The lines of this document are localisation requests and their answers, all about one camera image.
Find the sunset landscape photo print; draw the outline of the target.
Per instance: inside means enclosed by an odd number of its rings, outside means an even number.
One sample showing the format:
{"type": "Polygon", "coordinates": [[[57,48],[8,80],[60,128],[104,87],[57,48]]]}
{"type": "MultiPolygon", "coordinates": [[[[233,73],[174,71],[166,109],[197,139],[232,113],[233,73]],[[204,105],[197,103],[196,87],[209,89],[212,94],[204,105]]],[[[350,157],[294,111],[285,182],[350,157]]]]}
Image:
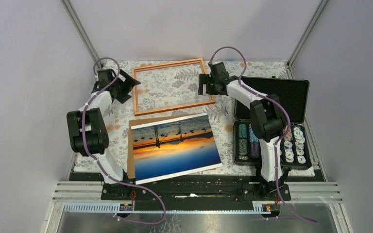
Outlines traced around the sunset landscape photo print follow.
{"type": "Polygon", "coordinates": [[[131,127],[136,184],[222,166],[207,113],[131,127]]]}

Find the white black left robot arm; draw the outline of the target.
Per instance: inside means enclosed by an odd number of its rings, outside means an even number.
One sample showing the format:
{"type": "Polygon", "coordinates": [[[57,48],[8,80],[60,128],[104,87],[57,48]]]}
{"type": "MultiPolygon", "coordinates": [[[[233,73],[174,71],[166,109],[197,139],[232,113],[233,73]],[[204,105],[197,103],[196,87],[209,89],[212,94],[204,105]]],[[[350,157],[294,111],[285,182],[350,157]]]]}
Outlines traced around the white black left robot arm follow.
{"type": "Polygon", "coordinates": [[[107,184],[114,184],[113,194],[124,200],[131,194],[131,187],[123,182],[124,170],[116,162],[109,147],[109,135],[103,113],[117,100],[125,103],[130,92],[140,82],[124,70],[98,70],[90,99],[79,110],[67,113],[69,141],[72,150],[90,157],[98,166],[107,184]]]}

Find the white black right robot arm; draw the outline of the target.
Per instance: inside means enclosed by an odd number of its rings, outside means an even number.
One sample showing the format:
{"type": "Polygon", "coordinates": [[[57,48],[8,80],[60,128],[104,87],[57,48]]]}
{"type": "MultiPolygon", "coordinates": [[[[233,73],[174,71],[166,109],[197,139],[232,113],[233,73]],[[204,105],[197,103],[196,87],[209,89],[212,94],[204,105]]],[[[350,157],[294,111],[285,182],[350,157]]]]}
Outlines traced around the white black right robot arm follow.
{"type": "Polygon", "coordinates": [[[226,95],[249,109],[251,128],[261,150],[258,191],[263,199],[271,200],[278,194],[283,175],[278,150],[289,116],[277,95],[258,92],[245,84],[241,77],[229,75],[223,62],[208,65],[210,73],[198,76],[198,94],[226,95]]]}

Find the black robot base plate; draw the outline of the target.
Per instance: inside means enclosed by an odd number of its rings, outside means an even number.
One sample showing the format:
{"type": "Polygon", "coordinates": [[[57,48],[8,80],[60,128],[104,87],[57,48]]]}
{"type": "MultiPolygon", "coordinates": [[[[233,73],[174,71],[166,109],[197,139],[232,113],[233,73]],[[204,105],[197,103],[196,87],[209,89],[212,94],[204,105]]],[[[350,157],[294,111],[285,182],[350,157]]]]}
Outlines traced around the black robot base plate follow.
{"type": "Polygon", "coordinates": [[[253,202],[290,201],[287,184],[263,184],[260,176],[186,175],[146,183],[146,189],[104,184],[101,199],[128,201],[136,211],[249,211],[253,202]]]}

